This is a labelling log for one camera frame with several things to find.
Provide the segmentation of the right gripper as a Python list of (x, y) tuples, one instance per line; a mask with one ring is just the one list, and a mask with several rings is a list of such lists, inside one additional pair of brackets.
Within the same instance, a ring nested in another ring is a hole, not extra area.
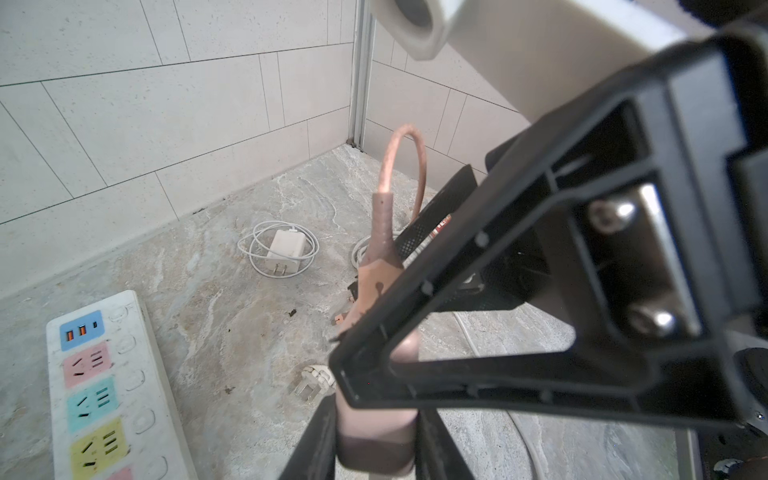
[(591, 98), (575, 350), (610, 418), (747, 426), (767, 402), (767, 49), (685, 45)]

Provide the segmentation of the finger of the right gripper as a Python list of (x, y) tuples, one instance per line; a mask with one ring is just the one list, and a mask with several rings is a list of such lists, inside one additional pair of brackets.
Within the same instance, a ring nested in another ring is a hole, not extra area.
[(408, 320), (415, 330), (436, 311), (508, 311), (528, 302), (570, 324), (573, 343), (553, 353), (400, 367), (418, 409), (509, 408), (628, 420), (603, 416), (591, 405), (589, 369), (575, 350), (575, 148), (600, 90), (508, 141), (485, 182), (398, 279), (414, 280), (408, 291), (418, 305)]

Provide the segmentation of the white charger with cable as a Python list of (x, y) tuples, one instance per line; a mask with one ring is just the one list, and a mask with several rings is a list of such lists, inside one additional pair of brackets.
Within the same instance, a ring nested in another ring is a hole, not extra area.
[(253, 269), (270, 279), (287, 279), (306, 271), (320, 251), (316, 235), (302, 225), (267, 220), (237, 241)]

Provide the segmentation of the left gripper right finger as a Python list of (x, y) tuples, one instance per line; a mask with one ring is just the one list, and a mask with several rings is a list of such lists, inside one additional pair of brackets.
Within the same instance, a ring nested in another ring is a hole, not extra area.
[(415, 444), (418, 480), (473, 479), (474, 475), (435, 409), (419, 411)]

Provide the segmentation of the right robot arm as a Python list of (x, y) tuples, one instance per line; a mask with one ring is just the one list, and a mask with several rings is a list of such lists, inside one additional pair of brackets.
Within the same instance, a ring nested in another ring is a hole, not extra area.
[(471, 471), (442, 409), (688, 429), (686, 477), (767, 475), (767, 5), (375, 1), (416, 60), (453, 48), (528, 120), (417, 213), (392, 271), (381, 182), (334, 452), (420, 479)]

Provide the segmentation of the pink charger plug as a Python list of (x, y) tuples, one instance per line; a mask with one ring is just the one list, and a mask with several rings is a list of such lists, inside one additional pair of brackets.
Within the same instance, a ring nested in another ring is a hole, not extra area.
[(365, 259), (358, 299), (342, 325), (344, 338), (330, 358), (341, 391), (336, 402), (336, 453), (346, 468), (396, 477), (415, 463), (418, 406), (415, 388), (397, 369), (418, 360), (420, 335), (408, 320), (418, 305), (399, 281), (402, 262)]

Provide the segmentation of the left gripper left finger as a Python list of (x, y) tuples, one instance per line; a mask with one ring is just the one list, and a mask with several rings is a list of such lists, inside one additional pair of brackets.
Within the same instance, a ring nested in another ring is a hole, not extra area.
[(336, 395), (319, 403), (280, 480), (334, 480), (336, 471)]

